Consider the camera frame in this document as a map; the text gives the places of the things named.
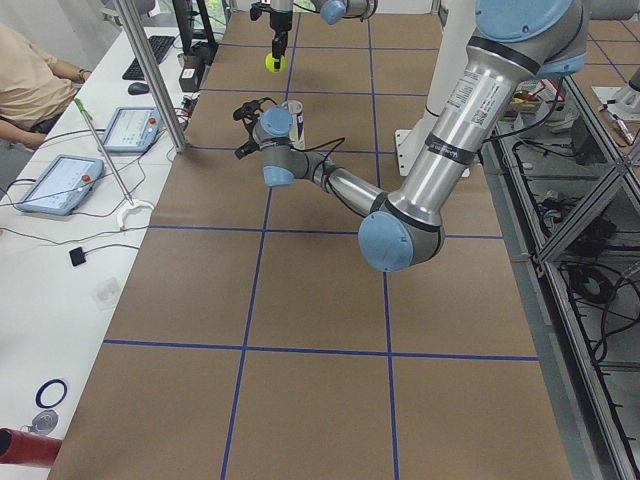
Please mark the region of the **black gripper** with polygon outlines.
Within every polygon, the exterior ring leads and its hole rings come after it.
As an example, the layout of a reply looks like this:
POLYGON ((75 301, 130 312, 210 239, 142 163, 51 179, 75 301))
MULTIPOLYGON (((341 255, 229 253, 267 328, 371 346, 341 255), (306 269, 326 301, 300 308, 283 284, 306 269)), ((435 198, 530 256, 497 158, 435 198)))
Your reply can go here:
POLYGON ((288 45, 288 32, 292 29, 293 11, 272 9, 270 12, 270 27, 274 31, 271 44, 271 55, 274 60, 281 60, 288 45))

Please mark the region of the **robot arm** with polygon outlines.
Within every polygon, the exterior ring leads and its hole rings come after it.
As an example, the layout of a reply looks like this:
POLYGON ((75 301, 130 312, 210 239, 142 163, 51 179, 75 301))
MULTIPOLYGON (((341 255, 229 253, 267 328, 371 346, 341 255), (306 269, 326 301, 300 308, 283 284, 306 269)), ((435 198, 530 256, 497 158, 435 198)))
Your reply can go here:
POLYGON ((444 242, 441 209, 524 81, 567 75, 586 56, 588 1, 448 1, 444 33, 466 43, 467 64, 400 188, 383 191, 335 165, 328 155, 298 150, 284 106, 254 112, 249 152, 263 158, 271 187, 309 180, 362 216, 360 251, 382 272, 433 258, 444 242))
MULTIPOLYGON (((271 1, 267 8, 269 25, 274 32, 271 54, 276 61, 285 55, 288 34, 292 29, 294 0, 271 1)), ((364 21, 376 11, 375 0, 320 0, 312 1, 315 11, 328 24, 334 25, 346 18, 364 21)))

